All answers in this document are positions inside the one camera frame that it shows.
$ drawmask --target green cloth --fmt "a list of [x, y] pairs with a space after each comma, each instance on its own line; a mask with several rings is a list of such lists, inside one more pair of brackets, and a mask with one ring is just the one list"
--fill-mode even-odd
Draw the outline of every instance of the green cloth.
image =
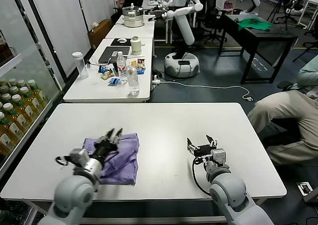
[[248, 18], [248, 19], [241, 20], [238, 23], [238, 30], [241, 30], [243, 28], [252, 28], [256, 30], [269, 30], [269, 28], [272, 26], [273, 26], [272, 23], [261, 21], [259, 18]]
[[306, 86], [318, 86], [318, 56], [314, 57], [300, 69], [297, 81], [292, 89]]

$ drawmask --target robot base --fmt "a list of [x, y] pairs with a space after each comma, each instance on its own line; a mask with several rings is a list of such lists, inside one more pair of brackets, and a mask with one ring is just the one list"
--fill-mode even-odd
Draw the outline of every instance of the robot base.
[[185, 53], [182, 59], [175, 60], [172, 56], [176, 53], [168, 54], [164, 59], [164, 72], [172, 77], [192, 77], [199, 71], [199, 59], [191, 53]]

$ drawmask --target tripod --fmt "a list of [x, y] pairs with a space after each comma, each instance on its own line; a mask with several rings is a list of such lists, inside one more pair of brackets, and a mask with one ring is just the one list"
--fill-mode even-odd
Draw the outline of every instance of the tripod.
[[281, 19], [285, 19], [285, 28], [286, 28], [286, 30], [287, 30], [287, 18], [288, 18], [288, 16], [287, 16], [287, 14], [286, 14], [286, 4], [285, 4], [285, 0], [279, 0], [279, 2], [276, 4], [276, 6], [274, 7], [274, 9], [272, 10], [272, 12], [270, 13], [270, 15], [269, 15], [269, 17], [268, 17], [268, 19], [267, 19], [267, 21], [271, 18], [271, 16], [272, 16], [272, 19], [271, 19], [271, 23], [273, 22], [273, 20], [275, 19], [275, 16], [276, 16], [276, 14], [277, 13], [279, 13], [279, 10], [280, 10], [280, 7], [283, 5], [283, 8], [284, 8], [284, 14], [285, 14], [285, 16], [282, 16], [282, 17], [278, 17], [277, 19], [279, 19], [279, 18], [281, 18]]
[[289, 8], [289, 12], [288, 14], [285, 16], [280, 16], [278, 18], [276, 18], [276, 20], [278, 19], [285, 19], [285, 22], [287, 21], [287, 19], [292, 20], [295, 24], [297, 23], [297, 20], [291, 16], [292, 13], [292, 9], [295, 7], [295, 4], [298, 2], [299, 0], [290, 0], [290, 2], [286, 5], [286, 8]]

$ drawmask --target metal pot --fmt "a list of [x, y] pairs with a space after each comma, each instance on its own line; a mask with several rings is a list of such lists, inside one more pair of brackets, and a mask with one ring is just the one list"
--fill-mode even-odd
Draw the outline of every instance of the metal pot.
[[127, 27], [140, 27], [144, 25], [144, 9], [131, 4], [123, 8], [124, 24]]

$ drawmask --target white table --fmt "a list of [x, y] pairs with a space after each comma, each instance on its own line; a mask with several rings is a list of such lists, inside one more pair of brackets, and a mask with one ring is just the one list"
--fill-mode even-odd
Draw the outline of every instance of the white table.
[[[306, 24], [302, 23], [302, 19], [303, 19], [303, 16], [305, 15], [305, 11], [308, 7], [308, 4], [315, 5], [316, 9], [314, 11], [312, 18], [310, 19], [310, 22], [308, 23], [308, 25], [306, 25]], [[300, 16], [297, 24], [304, 26], [304, 29], [306, 29], [306, 30], [311, 30], [314, 23], [315, 23], [317, 15], [318, 15], [318, 0], [307, 0], [305, 7], [304, 7], [304, 10], [303, 10], [303, 13]]]
[[[91, 63], [98, 63], [98, 60], [107, 46], [110, 46], [114, 39], [103, 39], [94, 54], [90, 58]], [[64, 101], [73, 103], [113, 103], [113, 102], [144, 102], [150, 97], [151, 75], [152, 75], [152, 39], [141, 39], [145, 46], [142, 46], [142, 54], [137, 56], [143, 58], [146, 63], [146, 70], [143, 75], [138, 75], [140, 93], [137, 96], [129, 95], [128, 83], [119, 84], [116, 87], [108, 86], [110, 79], [103, 80], [98, 74], [99, 66], [91, 65], [88, 70], [89, 77], [81, 79], [78, 77], [64, 96]]]
[[123, 16], [121, 16], [105, 38], [132, 38], [133, 36], [138, 36], [140, 38], [153, 39], [155, 22], [148, 21], [148, 19], [152, 17], [154, 17], [154, 15], [144, 15], [144, 26], [127, 27], [124, 25]]
[[[1, 197], [24, 200], [32, 206], [35, 201], [52, 201], [56, 186], [73, 172], [73, 166], [61, 169], [55, 157], [80, 148], [85, 138], [98, 138], [113, 127], [122, 127], [124, 134], [138, 133], [137, 182], [135, 186], [100, 185], [96, 202], [211, 199], [196, 187], [191, 174], [193, 156], [187, 151], [187, 137], [193, 144], [203, 145], [206, 134], [218, 140], [219, 148], [227, 153], [231, 172], [245, 181], [253, 198], [279, 198], [287, 193], [237, 103], [60, 104]], [[196, 166], [195, 171], [199, 184], [208, 191], [203, 166]]]

